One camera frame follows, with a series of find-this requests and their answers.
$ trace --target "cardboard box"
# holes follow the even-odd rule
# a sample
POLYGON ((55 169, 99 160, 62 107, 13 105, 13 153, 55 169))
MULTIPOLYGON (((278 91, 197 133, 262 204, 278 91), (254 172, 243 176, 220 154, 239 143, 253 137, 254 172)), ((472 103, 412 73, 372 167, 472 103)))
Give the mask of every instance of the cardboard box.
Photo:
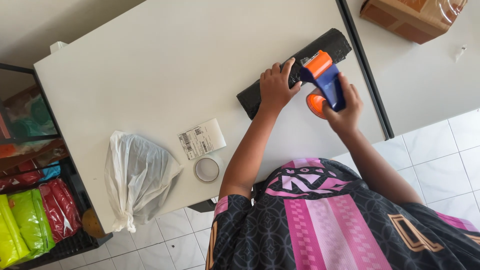
POLYGON ((423 44, 445 34, 467 0, 365 0, 360 17, 423 44))

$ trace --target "white plastic bag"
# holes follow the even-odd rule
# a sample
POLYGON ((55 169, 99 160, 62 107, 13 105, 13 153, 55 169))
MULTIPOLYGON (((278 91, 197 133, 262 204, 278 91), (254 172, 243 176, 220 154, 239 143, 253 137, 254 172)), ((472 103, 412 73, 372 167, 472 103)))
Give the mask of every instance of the white plastic bag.
POLYGON ((158 215, 172 179, 183 166, 165 149, 133 134, 115 131, 105 164, 108 200, 115 213, 112 230, 147 224, 158 215))

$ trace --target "lime green package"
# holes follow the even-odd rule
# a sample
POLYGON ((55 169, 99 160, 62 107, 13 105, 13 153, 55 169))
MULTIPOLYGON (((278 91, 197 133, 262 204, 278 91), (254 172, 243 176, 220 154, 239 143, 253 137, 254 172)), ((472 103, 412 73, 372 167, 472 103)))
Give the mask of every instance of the lime green package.
POLYGON ((6 195, 0 195, 0 269, 14 264, 30 253, 13 218, 6 195))
POLYGON ((20 261, 34 259, 55 246, 38 189, 8 195, 13 217, 30 253, 20 261))

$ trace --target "red plastic package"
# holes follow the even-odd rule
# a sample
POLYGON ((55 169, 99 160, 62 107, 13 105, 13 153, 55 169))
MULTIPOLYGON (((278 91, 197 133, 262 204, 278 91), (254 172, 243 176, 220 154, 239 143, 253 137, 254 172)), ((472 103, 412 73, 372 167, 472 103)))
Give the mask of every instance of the red plastic package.
POLYGON ((38 189, 55 243, 74 235, 82 227, 82 222, 67 185, 57 178, 41 184, 38 189))
MULTIPOLYGON (((37 165, 33 162, 33 160, 27 160, 23 162, 22 164, 17 166, 18 169, 11 168, 8 169, 4 172, 0 172, 0 177, 32 170, 38 168, 37 165)), ((19 191, 22 189, 27 189, 28 186, 35 184, 40 180, 42 177, 44 177, 44 174, 42 170, 38 171, 33 171, 33 172, 27 172, 19 175, 15 175, 12 177, 5 177, 0 179, 0 193, 5 194, 5 193, 12 193, 15 191, 19 191)))

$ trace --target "packing tape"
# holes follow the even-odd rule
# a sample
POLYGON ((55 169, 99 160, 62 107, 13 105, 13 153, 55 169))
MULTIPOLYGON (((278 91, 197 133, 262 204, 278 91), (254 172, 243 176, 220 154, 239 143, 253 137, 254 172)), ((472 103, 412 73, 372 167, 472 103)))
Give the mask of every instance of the packing tape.
POLYGON ((215 155, 201 156, 193 166, 195 177, 202 183, 213 183, 223 170, 223 161, 215 155))

